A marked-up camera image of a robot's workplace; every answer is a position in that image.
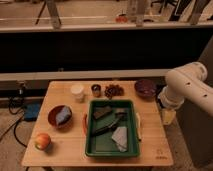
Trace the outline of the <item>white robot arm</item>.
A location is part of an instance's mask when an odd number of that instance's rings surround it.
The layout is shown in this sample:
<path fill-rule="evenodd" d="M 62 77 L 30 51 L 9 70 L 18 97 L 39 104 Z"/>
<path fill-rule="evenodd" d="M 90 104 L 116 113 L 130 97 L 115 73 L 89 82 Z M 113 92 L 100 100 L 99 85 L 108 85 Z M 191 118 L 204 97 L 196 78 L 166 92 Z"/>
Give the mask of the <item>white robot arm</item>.
<path fill-rule="evenodd" d="M 188 63 L 165 74 L 166 86 L 157 97 L 164 125 L 172 123 L 176 110 L 186 99 L 213 116 L 213 87 L 204 83 L 207 75 L 208 71 L 201 62 Z"/>

